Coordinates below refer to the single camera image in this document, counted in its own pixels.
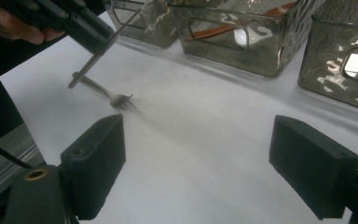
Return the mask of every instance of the human hand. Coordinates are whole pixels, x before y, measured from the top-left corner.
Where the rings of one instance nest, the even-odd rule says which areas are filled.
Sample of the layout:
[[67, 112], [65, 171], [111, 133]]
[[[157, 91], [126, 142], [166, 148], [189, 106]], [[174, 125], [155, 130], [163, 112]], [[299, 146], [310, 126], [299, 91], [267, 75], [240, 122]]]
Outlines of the human hand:
[[62, 34], [63, 32], [57, 32], [49, 27], [41, 32], [0, 7], [0, 36], [4, 38], [24, 39], [33, 44], [41, 44], [44, 40], [50, 41]]

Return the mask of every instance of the plastic bin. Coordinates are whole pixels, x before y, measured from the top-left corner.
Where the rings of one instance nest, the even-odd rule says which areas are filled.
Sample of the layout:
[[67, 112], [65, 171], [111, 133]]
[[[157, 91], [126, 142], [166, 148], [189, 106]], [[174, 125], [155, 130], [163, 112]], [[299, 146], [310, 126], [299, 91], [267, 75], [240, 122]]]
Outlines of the plastic bin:
[[173, 14], [165, 0], [103, 0], [103, 3], [117, 29], [145, 5], [139, 15], [121, 32], [123, 36], [162, 48], [169, 47], [178, 38]]
[[168, 0], [185, 53], [276, 77], [324, 0]]
[[358, 107], [358, 0], [328, 0], [312, 16], [298, 85]]

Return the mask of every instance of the storage bin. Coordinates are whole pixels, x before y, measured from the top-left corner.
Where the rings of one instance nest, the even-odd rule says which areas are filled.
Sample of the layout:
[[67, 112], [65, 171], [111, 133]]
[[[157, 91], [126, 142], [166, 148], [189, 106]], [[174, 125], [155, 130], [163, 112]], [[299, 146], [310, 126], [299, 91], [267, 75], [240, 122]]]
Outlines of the storage bin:
[[298, 85], [358, 107], [358, 0], [328, 0], [312, 16]]
[[276, 77], [324, 0], [168, 0], [185, 53]]
[[117, 29], [145, 5], [139, 15], [123, 29], [123, 36], [162, 48], [167, 48], [178, 38], [173, 14], [165, 0], [103, 0], [103, 3]]

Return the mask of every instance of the black cable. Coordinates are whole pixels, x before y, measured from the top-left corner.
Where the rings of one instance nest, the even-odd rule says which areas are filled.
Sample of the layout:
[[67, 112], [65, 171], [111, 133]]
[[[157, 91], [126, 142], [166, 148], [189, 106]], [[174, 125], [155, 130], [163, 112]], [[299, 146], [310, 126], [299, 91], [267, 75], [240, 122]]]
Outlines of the black cable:
[[0, 147], [0, 155], [3, 156], [3, 157], [5, 157], [5, 158], [8, 159], [9, 161], [16, 163], [17, 165], [19, 165], [19, 166], [22, 167], [22, 168], [25, 168], [25, 169], [30, 169], [30, 168], [32, 168], [31, 165], [29, 165], [29, 164], [27, 164], [27, 163], [25, 163], [25, 162], [23, 162], [23, 161], [17, 159], [16, 157], [12, 156], [11, 154], [9, 154], [8, 152], [6, 152], [6, 151], [5, 151], [4, 149], [2, 149], [1, 147]]

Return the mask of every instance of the white table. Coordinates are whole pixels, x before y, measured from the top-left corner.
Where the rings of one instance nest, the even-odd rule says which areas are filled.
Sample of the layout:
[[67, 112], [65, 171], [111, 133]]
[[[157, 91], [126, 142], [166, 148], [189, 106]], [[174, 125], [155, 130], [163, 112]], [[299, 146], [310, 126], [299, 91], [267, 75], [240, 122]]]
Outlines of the white table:
[[83, 84], [67, 88], [91, 56], [68, 37], [1, 80], [49, 164], [96, 120], [123, 114], [127, 162], [90, 223], [321, 223], [269, 164], [274, 117], [358, 154], [358, 109], [297, 86], [303, 52], [271, 79], [185, 55], [178, 41], [157, 49], [121, 37], [88, 77], [133, 93], [122, 111]]

